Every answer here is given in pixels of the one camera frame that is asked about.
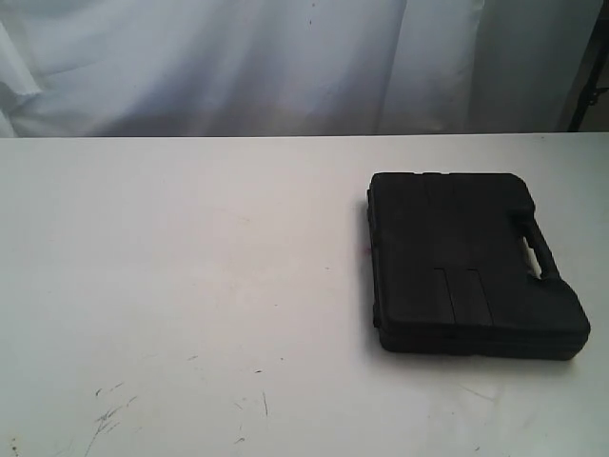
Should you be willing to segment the black plastic tool case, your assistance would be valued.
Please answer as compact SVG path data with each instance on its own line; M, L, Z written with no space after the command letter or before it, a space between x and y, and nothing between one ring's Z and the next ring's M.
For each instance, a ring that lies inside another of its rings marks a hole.
M373 324L391 352L568 361L590 322L511 173L379 172Z

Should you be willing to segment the white backdrop curtain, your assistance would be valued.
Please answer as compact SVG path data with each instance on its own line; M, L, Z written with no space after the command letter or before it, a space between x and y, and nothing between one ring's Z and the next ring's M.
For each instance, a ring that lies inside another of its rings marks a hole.
M598 1L5 1L5 137L551 131Z

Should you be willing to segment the black backdrop stand pole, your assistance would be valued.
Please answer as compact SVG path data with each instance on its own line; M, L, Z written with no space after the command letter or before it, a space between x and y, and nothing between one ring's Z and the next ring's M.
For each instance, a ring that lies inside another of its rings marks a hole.
M574 83L567 130L608 130L608 2L603 1Z

